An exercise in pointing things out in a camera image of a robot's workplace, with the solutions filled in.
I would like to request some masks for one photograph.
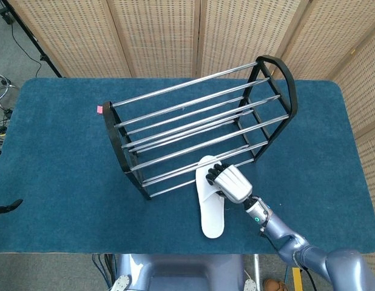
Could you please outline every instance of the black cable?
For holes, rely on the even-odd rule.
[[[5,127],[7,125],[8,118],[5,117],[5,114],[3,114],[3,123],[1,124],[2,127]]]
[[[307,268],[305,268],[305,271],[307,272],[307,274],[308,274],[308,276],[309,276],[309,279],[310,279],[310,281],[311,281],[311,284],[312,284],[312,286],[313,286],[314,291],[317,291],[316,285],[314,284],[314,280],[313,280],[311,274],[309,273],[309,270],[308,270]]]
[[[112,255],[113,256],[113,261],[115,262],[115,274],[117,276],[117,263],[116,263],[116,256],[115,254]]]
[[[101,262],[100,254],[98,254],[98,261],[100,262],[101,268],[103,268],[103,272],[104,272],[104,274],[105,274],[105,277],[107,278],[107,282],[108,282],[107,285],[108,285],[108,288],[111,288],[111,287],[112,287],[112,284],[110,283],[109,278],[108,278],[108,275],[107,275],[107,272],[105,271],[104,265],[103,265],[103,263]]]
[[[110,280],[111,280],[112,284],[114,284],[115,281],[116,281],[116,274],[113,271],[112,254],[111,253],[105,254],[104,260],[105,260],[105,265],[107,266],[108,271],[109,271]]]
[[[278,252],[278,248],[274,245],[274,243],[271,241],[271,239],[267,235],[265,235],[263,232],[261,232],[260,236],[266,238],[269,241],[270,245],[274,248],[274,250],[276,252]]]
[[[95,255],[95,254],[92,254],[92,262],[93,262],[93,264],[96,266],[96,268],[100,271],[100,273],[102,274],[102,276],[103,276],[103,278],[104,278],[104,281],[105,281],[105,283],[107,284],[107,287],[108,287],[108,288],[111,288],[110,283],[109,283],[109,280],[108,280],[107,277],[106,277],[106,274],[100,269],[100,267],[99,267],[98,264],[96,263],[96,255]]]
[[[31,58],[31,56],[22,48],[22,46],[18,43],[18,41],[15,39],[14,35],[13,35],[13,23],[11,22],[11,35],[12,35],[12,38],[13,40],[16,42],[16,44],[18,45],[18,47],[25,53],[26,56],[29,57],[29,59],[31,59],[32,61],[36,62],[39,64],[39,68],[37,69],[36,73],[35,73],[35,77],[38,77],[38,73],[42,67],[42,64],[40,62],[38,62],[37,60]]]

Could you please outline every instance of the metal rod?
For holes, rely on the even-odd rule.
[[[238,117],[243,116],[243,115],[247,115],[249,113],[250,112],[241,112],[241,113],[236,114],[236,115],[231,115],[231,116],[228,116],[226,118],[222,118],[222,119],[219,119],[219,120],[216,120],[216,121],[213,121],[213,122],[210,122],[210,123],[198,126],[198,127],[194,127],[193,129],[185,130],[184,132],[180,132],[180,133],[177,133],[175,135],[170,135],[170,136],[167,136],[165,138],[158,139],[158,140],[150,142],[148,144],[139,145],[138,147],[134,147],[134,148],[130,149],[129,151],[130,152],[136,152],[136,151],[145,149],[147,147],[154,146],[155,144],[161,144],[162,142],[169,141],[169,140],[174,139],[174,138],[179,138],[181,136],[188,135],[190,133],[194,133],[194,132],[197,132],[197,131],[200,131],[200,130],[203,130],[203,129],[207,129],[208,127],[218,125],[218,124],[221,124],[221,123],[226,122],[226,121],[233,122],[233,120],[235,118],[238,118]]]
[[[0,103],[0,109],[5,111],[5,108],[3,107],[3,105],[1,105],[1,103]]]
[[[181,88],[184,88],[184,87],[187,87],[187,86],[190,86],[190,85],[194,85],[196,83],[203,82],[203,81],[206,81],[208,79],[212,79],[212,78],[216,78],[216,77],[219,77],[219,76],[234,73],[234,72],[237,72],[237,71],[240,71],[240,70],[244,70],[244,69],[253,67],[255,65],[257,65],[257,62],[252,62],[250,64],[241,65],[239,67],[229,69],[229,70],[225,70],[225,71],[222,71],[222,72],[218,72],[218,73],[206,76],[206,77],[191,80],[189,82],[178,84],[178,85],[168,87],[168,88],[165,88],[165,89],[157,90],[157,91],[154,91],[154,92],[151,92],[151,93],[148,93],[148,94],[144,94],[144,95],[141,95],[141,96],[137,96],[137,97],[134,97],[134,98],[131,98],[131,99],[128,99],[128,100],[116,102],[116,103],[113,103],[112,106],[118,107],[118,106],[125,105],[125,104],[128,104],[128,103],[137,101],[137,100],[147,99],[147,98],[150,98],[150,97],[153,97],[153,96],[157,96],[157,95],[164,94],[164,93],[167,93],[167,92],[171,92],[171,91],[174,91],[174,90],[177,90],[177,89],[181,89]]]
[[[221,159],[228,159],[232,156],[236,156],[236,155],[239,155],[241,153],[244,153],[244,152],[247,152],[251,149],[256,149],[258,147],[263,147],[267,144],[268,142],[265,141],[265,142],[261,142],[260,144],[254,144],[254,145],[250,145],[249,147],[246,147],[244,149],[241,149],[241,150],[237,150],[233,153],[228,153],[227,155],[224,155],[222,156],[221,158],[215,158],[215,159],[212,159],[210,161],[207,161],[207,162],[204,162],[202,164],[199,164],[199,165],[196,165],[196,166],[193,166],[193,167],[190,167],[188,169],[184,169],[184,170],[181,170],[181,171],[178,171],[178,172],[174,172],[173,174],[170,174],[170,175],[167,175],[167,176],[163,176],[162,178],[158,178],[158,179],[153,179],[151,182],[145,182],[143,181],[142,183],[142,186],[143,187],[147,187],[147,186],[150,186],[152,184],[156,184],[158,182],[162,182],[164,180],[167,180],[167,179],[170,179],[170,178],[173,178],[173,177],[176,177],[176,176],[179,176],[179,175],[182,175],[182,174],[185,174],[185,173],[189,173],[191,171],[194,171],[194,170],[197,170],[198,168],[200,167],[204,167],[204,166],[207,166],[207,165],[210,165],[214,162],[218,162],[219,160]]]
[[[238,148],[236,148],[236,149],[228,150],[227,152],[224,152],[224,153],[220,153],[220,154],[218,154],[218,155],[215,155],[215,158],[222,158],[222,157],[224,157],[225,155],[227,155],[228,153],[234,153],[234,152],[237,152],[238,150],[245,149],[245,148],[248,147],[248,146],[249,146],[248,144],[245,144],[245,145],[243,145],[243,146],[241,146],[241,147],[238,147]],[[186,166],[184,166],[184,167],[180,167],[180,168],[178,168],[178,169],[175,169],[175,170],[173,170],[173,171],[170,171],[170,172],[166,172],[166,173],[160,174],[160,175],[158,175],[158,176],[154,176],[154,177],[152,177],[152,178],[149,178],[149,179],[144,180],[143,182],[151,182],[151,181],[156,180],[156,179],[158,179],[158,178],[162,178],[162,177],[164,177],[164,176],[167,176],[167,175],[170,175],[170,174],[173,174],[173,173],[177,173],[177,172],[179,172],[179,171],[182,171],[182,170],[184,170],[184,169],[187,169],[187,168],[190,168],[190,167],[193,167],[193,166],[196,166],[196,165],[198,165],[198,162],[194,162],[193,164],[186,165]]]
[[[201,124],[207,123],[209,121],[213,121],[213,120],[216,120],[218,118],[222,118],[226,115],[229,115],[229,114],[232,114],[232,113],[235,113],[235,112],[240,112],[240,111],[243,111],[244,109],[250,109],[250,108],[256,107],[258,105],[262,105],[264,103],[267,103],[269,101],[276,100],[276,99],[279,98],[279,96],[280,95],[275,95],[275,96],[263,99],[261,101],[257,101],[257,102],[251,103],[251,104],[247,104],[247,105],[242,106],[242,107],[237,107],[237,108],[225,111],[223,113],[219,113],[219,114],[216,114],[216,115],[213,115],[213,116],[210,116],[210,117],[207,117],[207,118],[204,118],[204,119],[201,119],[201,120],[189,123],[189,124],[185,124],[183,126],[176,127],[174,129],[167,130],[165,132],[157,133],[156,135],[152,135],[152,136],[149,136],[147,138],[138,139],[137,141],[129,142],[129,143],[123,145],[123,148],[133,147],[133,146],[136,146],[137,144],[142,144],[144,142],[148,142],[148,141],[151,141],[153,139],[157,139],[157,138],[161,138],[161,137],[164,137],[164,136],[167,136],[167,135],[171,135],[173,133],[181,132],[185,129],[195,127],[196,125],[201,125]]]
[[[7,85],[2,85],[2,86],[0,86],[0,90],[1,89],[5,89],[5,88],[7,88]]]
[[[256,290],[260,291],[260,267],[259,267],[259,255],[254,254],[254,273],[255,273],[255,283]]]
[[[156,111],[156,112],[152,112],[152,113],[149,113],[149,114],[146,114],[146,115],[142,115],[142,116],[139,116],[139,117],[136,117],[136,118],[132,118],[130,120],[127,120],[127,121],[121,122],[119,124],[116,124],[115,127],[120,128],[120,127],[123,127],[125,125],[132,124],[132,123],[135,123],[135,122],[138,122],[138,121],[141,121],[141,120],[149,119],[151,117],[159,116],[159,115],[162,115],[162,114],[165,114],[165,113],[176,111],[176,110],[181,109],[181,108],[189,107],[189,106],[192,106],[194,104],[204,102],[204,101],[210,100],[210,99],[215,98],[215,97],[219,97],[221,95],[225,95],[225,94],[232,93],[232,92],[235,92],[235,91],[243,89],[243,88],[247,88],[247,87],[250,87],[250,86],[253,86],[253,85],[264,83],[264,82],[268,81],[268,79],[269,78],[265,78],[265,79],[262,79],[262,80],[259,80],[259,81],[254,81],[254,82],[250,82],[250,83],[243,84],[243,85],[240,85],[240,86],[236,86],[236,87],[224,90],[224,91],[220,91],[220,92],[216,92],[216,93],[213,93],[213,94],[210,94],[210,95],[206,95],[206,96],[203,96],[203,97],[200,97],[200,98],[188,101],[188,102],[184,102],[184,103],[172,106],[172,107],[168,107],[168,108]]]
[[[217,108],[217,107],[220,107],[220,106],[232,103],[232,102],[239,101],[241,99],[243,99],[242,96],[241,97],[237,97],[235,99],[231,99],[231,100],[225,101],[225,102],[214,104],[212,106],[208,106],[208,107],[205,107],[205,108],[202,108],[202,109],[198,109],[196,111],[192,111],[192,112],[189,112],[189,113],[186,113],[186,114],[183,114],[183,115],[179,115],[179,116],[176,116],[176,117],[173,117],[173,118],[170,118],[170,119],[158,122],[158,123],[154,123],[154,124],[151,124],[151,125],[148,125],[148,126],[144,126],[144,127],[140,128],[140,129],[134,129],[134,130],[131,130],[130,132],[127,132],[127,134],[131,135],[133,133],[138,133],[138,132],[141,132],[141,131],[146,130],[146,129],[151,129],[152,127],[157,127],[159,125],[163,125],[163,124],[167,124],[167,123],[170,123],[170,122],[174,122],[174,121],[177,121],[179,119],[183,119],[185,117],[189,117],[189,116],[195,115],[197,113],[205,112],[205,111],[208,111],[210,109],[214,109],[214,108]]]
[[[262,119],[260,118],[260,116],[259,116],[259,114],[256,112],[256,110],[253,111],[252,115],[253,115],[253,117],[255,118],[255,120],[256,120],[257,123],[261,123]],[[266,127],[262,127],[261,130],[262,130],[262,132],[263,132],[265,138],[266,138],[267,140],[269,140],[269,139],[270,139],[270,134],[269,134],[269,132],[266,130]]]
[[[153,159],[153,160],[148,161],[148,162],[144,162],[144,163],[139,164],[135,167],[132,167],[131,171],[136,171],[136,170],[139,170],[139,169],[157,164],[159,162],[166,161],[168,159],[172,159],[172,158],[175,158],[175,157],[178,157],[178,156],[181,156],[181,155],[185,155],[187,153],[191,153],[195,150],[202,149],[203,147],[211,146],[211,145],[216,144],[218,142],[225,141],[225,140],[233,138],[237,135],[242,135],[243,133],[250,132],[250,131],[255,130],[255,129],[259,129],[262,126],[266,126],[266,125],[269,125],[269,124],[272,124],[272,123],[275,123],[275,122],[278,122],[278,121],[282,121],[282,120],[287,119],[287,118],[289,118],[289,115],[283,115],[283,116],[280,116],[280,117],[277,117],[277,118],[270,119],[269,121],[265,121],[261,124],[256,124],[256,125],[247,127],[243,130],[238,130],[237,132],[228,133],[227,135],[211,139],[210,141],[206,141],[206,142],[203,142],[201,144],[197,144],[197,145],[194,145],[192,147],[188,147],[186,149],[179,150],[177,152],[173,152],[173,153],[168,154],[166,156],[162,156],[160,158]]]
[[[162,142],[161,144],[157,144],[157,145],[153,145],[152,147],[146,147],[145,149],[142,149],[142,150],[138,150],[137,153],[143,153],[143,152],[146,152],[148,150],[152,150],[152,149],[156,149],[157,147],[162,147],[162,146],[165,146],[167,144],[172,144],[173,142],[176,142],[176,141],[180,141],[181,139],[185,139],[185,138],[189,138],[191,136],[194,136],[194,135],[199,135],[200,133],[204,133],[204,132],[208,132],[210,130],[213,130],[213,129],[217,129],[221,126],[224,126],[224,125],[227,125],[227,124],[231,124],[233,123],[234,121],[233,120],[230,120],[230,121],[226,121],[226,122],[223,122],[223,123],[220,123],[220,124],[217,124],[217,125],[214,125],[214,126],[211,126],[211,127],[208,127],[206,129],[203,129],[203,130],[199,130],[197,132],[193,132],[193,133],[190,133],[188,135],[183,135],[179,138],[175,138],[175,139],[172,139],[170,141],[166,141],[166,142]]]
[[[247,161],[244,161],[244,162],[241,162],[241,163],[239,163],[239,164],[236,164],[235,167],[240,167],[241,165],[244,165],[244,164],[247,164],[247,163],[249,163],[249,162],[253,162],[253,161],[254,161],[254,159],[249,159],[249,160],[247,160]],[[165,190],[162,190],[162,191],[159,191],[159,192],[157,192],[157,193],[151,194],[150,197],[151,197],[151,198],[156,197],[156,196],[161,195],[161,194],[163,194],[163,193],[166,193],[166,192],[169,192],[169,191],[172,191],[172,190],[175,190],[175,189],[181,188],[181,187],[183,187],[183,186],[186,186],[186,185],[192,184],[192,183],[194,183],[194,182],[195,182],[195,179],[194,179],[194,180],[190,180],[190,181],[185,182],[185,183],[181,183],[181,184],[176,185],[176,186],[173,186],[173,187],[171,187],[171,188],[167,188],[167,189],[165,189]]]
[[[249,162],[253,162],[253,161],[255,161],[255,159],[248,159],[244,162],[240,162],[240,163],[236,164],[235,167],[240,167],[242,165],[248,164]]]
[[[240,120],[239,120],[239,118],[237,118],[237,119],[235,120],[235,123],[236,123],[238,129],[240,129],[240,130],[243,129],[242,125],[240,124]],[[246,135],[245,133],[243,133],[242,136],[243,136],[243,138],[244,138],[244,140],[245,140],[245,142],[246,142],[247,144],[251,144],[251,143],[249,142],[249,139],[248,139],[248,137],[247,137],[247,135]],[[252,155],[253,158],[255,158],[255,152],[254,152],[254,150],[251,150],[251,155]]]
[[[166,192],[168,192],[168,191],[171,191],[171,190],[175,190],[175,189],[181,188],[181,187],[183,187],[183,186],[186,186],[186,185],[192,184],[192,183],[194,183],[194,182],[195,182],[195,179],[194,179],[194,180],[190,180],[190,181],[188,181],[188,182],[185,182],[185,183],[182,183],[182,184],[176,185],[176,186],[171,187],[171,188],[168,188],[168,189],[166,189],[166,190],[162,190],[162,191],[159,191],[159,192],[157,192],[157,193],[151,194],[150,197],[151,197],[151,198],[156,197],[156,196],[161,195],[161,194],[163,194],[163,193],[166,193]]]

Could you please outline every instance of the cable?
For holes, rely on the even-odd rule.
[[[274,248],[274,250],[275,250],[276,252],[278,252],[278,248],[274,245],[274,243],[271,241],[271,239],[270,239],[267,235],[265,235],[263,232],[260,233],[260,235],[261,235],[262,237],[266,238],[266,239],[269,241],[270,245]]]
[[[3,124],[1,125],[2,127],[5,127],[7,125],[7,120],[8,120],[8,118],[5,116],[5,113],[4,113],[3,114],[3,120],[2,120]]]
[[[113,254],[110,254],[109,255],[109,260],[110,260],[110,278],[113,282],[113,284],[115,283],[116,281],[116,275],[117,275],[117,272],[116,272],[116,265],[115,265],[115,268],[113,268]]]
[[[104,261],[105,261],[105,265],[107,266],[107,269],[109,271],[109,275],[110,275],[110,280],[113,283],[115,283],[115,272],[113,271],[113,266],[112,266],[112,254],[105,254],[104,255]]]
[[[101,255],[98,254],[98,261],[100,262],[101,268],[103,268],[103,272],[104,272],[104,274],[105,274],[105,277],[108,278],[108,276],[107,276],[107,272],[105,271],[104,265],[103,265],[103,263],[101,262],[101,257],[100,257],[100,256],[101,256]],[[110,283],[109,279],[107,279],[107,281],[108,281],[108,284],[107,284],[108,287],[111,287],[112,284]]]
[[[39,68],[37,69],[36,73],[35,73],[35,77],[37,78],[38,77],[38,73],[42,67],[42,64],[40,62],[38,62],[37,60],[33,59],[23,48],[22,46],[18,43],[18,41],[15,39],[15,36],[13,35],[13,23],[11,22],[11,35],[12,35],[12,38],[13,40],[16,42],[16,44],[18,45],[18,47],[25,53],[26,56],[29,57],[29,59],[31,59],[32,61],[36,62],[37,64],[39,64]]]
[[[103,267],[103,264],[101,264],[101,260],[100,260],[100,264],[101,264],[101,267],[103,268],[104,271],[101,270],[101,268],[98,266],[98,264],[96,263],[96,255],[95,254],[92,254],[92,262],[93,264],[96,266],[96,268],[100,271],[100,273],[102,274],[104,280],[105,280],[105,283],[107,284],[107,287],[108,288],[111,288],[112,285],[111,283],[109,282],[109,280],[107,279],[107,276],[106,276],[106,273],[105,273],[105,270],[104,270],[104,267]]]
[[[244,272],[245,272],[245,274],[247,275],[248,279],[252,280],[252,279],[251,279],[251,276],[249,276],[249,273],[248,273],[245,269],[244,269]]]
[[[308,270],[307,268],[305,268],[305,271],[307,272],[307,274],[308,274],[308,276],[309,276],[309,279],[310,279],[310,281],[311,281],[311,284],[312,284],[312,286],[313,286],[314,291],[317,291],[316,285],[314,284],[314,280],[313,280],[311,274],[309,273],[309,270]]]
[[[283,282],[287,283],[288,275],[289,275],[289,266],[286,266],[285,280]]]
[[[116,256],[115,256],[114,253],[112,254],[112,256],[113,256],[113,261],[115,262],[115,274],[116,274],[116,276],[117,276],[117,263],[116,263]]]
[[[6,123],[7,121],[8,121],[9,119],[7,118],[7,119],[5,119],[5,120],[0,120],[0,123]]]

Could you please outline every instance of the robotic hand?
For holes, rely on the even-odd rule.
[[[311,269],[333,285],[335,291],[375,290],[375,276],[356,250],[339,249],[326,253],[312,246],[303,236],[291,230],[260,197],[252,195],[252,185],[233,165],[216,164],[206,179],[220,188],[220,195],[233,203],[244,204],[246,212],[270,239],[288,237],[278,249],[279,257],[289,266]]]

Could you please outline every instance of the table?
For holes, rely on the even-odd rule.
[[[0,215],[0,252],[273,253],[243,206],[227,201],[225,231],[208,239],[194,185],[146,201],[121,171],[97,105],[183,81],[26,82],[0,156],[0,205],[24,202]],[[190,93],[240,82],[211,80]],[[373,252],[375,215],[340,89],[329,81],[296,87],[297,116],[241,170],[254,194],[310,243]]]

